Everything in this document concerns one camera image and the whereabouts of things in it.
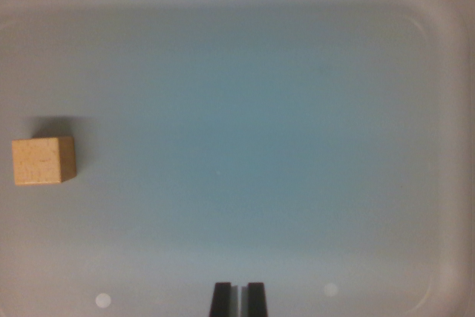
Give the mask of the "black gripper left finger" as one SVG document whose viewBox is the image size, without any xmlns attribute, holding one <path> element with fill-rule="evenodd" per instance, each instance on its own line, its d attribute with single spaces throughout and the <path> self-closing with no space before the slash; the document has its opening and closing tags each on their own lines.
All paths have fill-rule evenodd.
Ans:
<svg viewBox="0 0 475 317">
<path fill-rule="evenodd" d="M 238 317 L 239 290 L 231 282 L 217 282 L 214 285 L 209 317 Z"/>
</svg>

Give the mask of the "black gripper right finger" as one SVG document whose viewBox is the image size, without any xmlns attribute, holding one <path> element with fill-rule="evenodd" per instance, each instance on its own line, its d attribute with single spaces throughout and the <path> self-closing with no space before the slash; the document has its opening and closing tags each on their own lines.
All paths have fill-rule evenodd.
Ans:
<svg viewBox="0 0 475 317">
<path fill-rule="evenodd" d="M 263 282 L 251 282 L 241 289 L 241 317 L 268 317 L 266 291 Z"/>
</svg>

